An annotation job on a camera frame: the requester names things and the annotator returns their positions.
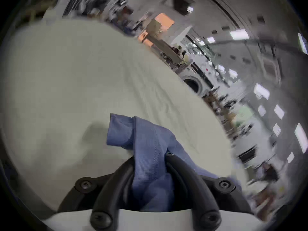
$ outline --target white fabric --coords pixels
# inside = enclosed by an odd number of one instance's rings
[[[110,113],[170,129],[195,163],[231,174],[230,144],[207,105],[133,38],[95,21],[20,29],[1,58],[8,154],[56,210],[77,179],[113,173],[131,155],[106,145]]]

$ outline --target blue cloth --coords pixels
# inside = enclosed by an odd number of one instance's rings
[[[132,192],[141,211],[165,212],[172,206],[173,181],[164,160],[167,150],[185,161],[197,174],[218,178],[198,167],[170,130],[136,116],[111,113],[107,145],[134,150]]]

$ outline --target fluorescent light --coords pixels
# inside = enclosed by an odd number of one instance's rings
[[[229,69],[229,75],[232,79],[237,78],[237,72],[232,69]]]
[[[306,133],[302,127],[302,125],[299,123],[297,124],[297,127],[294,131],[297,139],[298,139],[298,142],[299,142],[299,145],[301,146],[302,148],[302,152],[305,153],[306,150],[307,150],[307,147],[308,147],[308,139],[307,139],[307,136],[306,136]]]
[[[285,113],[284,113],[284,111],[279,107],[278,104],[276,105],[274,111],[275,111],[275,113],[278,115],[278,117],[279,117],[280,119],[283,118],[283,116],[284,116]]]
[[[305,54],[307,54],[307,50],[306,50],[306,45],[303,41],[303,37],[300,33],[297,33],[298,35],[298,39],[299,39],[299,44],[301,45],[301,48],[302,48],[302,52],[304,52]]]
[[[262,105],[259,106],[258,111],[261,117],[263,117],[266,114],[266,110]]]
[[[188,12],[188,13],[193,12],[193,8],[192,8],[192,7],[188,7],[188,8],[187,8],[187,12]]]
[[[226,73],[224,66],[218,65],[218,69],[220,72],[222,72],[223,74]]]
[[[256,83],[253,92],[256,94],[257,97],[263,96],[265,97],[267,100],[270,97],[270,93],[269,90],[265,89],[263,86],[261,86],[260,84]]]
[[[211,44],[211,43],[215,43],[215,39],[213,37],[209,37],[209,38],[206,38],[206,40]]]
[[[249,39],[248,33],[245,29],[232,31],[230,32],[230,34],[234,40]]]
[[[287,160],[288,160],[288,163],[292,162],[294,159],[294,154],[293,152],[290,153],[290,155],[288,156]]]
[[[277,125],[277,123],[274,125],[273,131],[274,131],[274,133],[276,134],[276,136],[278,137],[278,135],[279,135],[280,132],[281,132],[281,129],[280,129],[280,127]]]

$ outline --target washing machine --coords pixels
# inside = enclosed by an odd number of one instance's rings
[[[186,67],[179,67],[176,71],[177,75],[200,97],[203,97],[209,90],[213,88],[213,84],[206,77],[204,72],[192,63]]]

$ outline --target wrinkled sheet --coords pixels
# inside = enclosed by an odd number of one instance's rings
[[[196,165],[230,175],[231,146],[213,112],[137,40],[63,19],[22,27],[2,46],[7,152],[53,210],[77,179],[113,173],[131,157],[106,145],[110,113],[171,130]]]

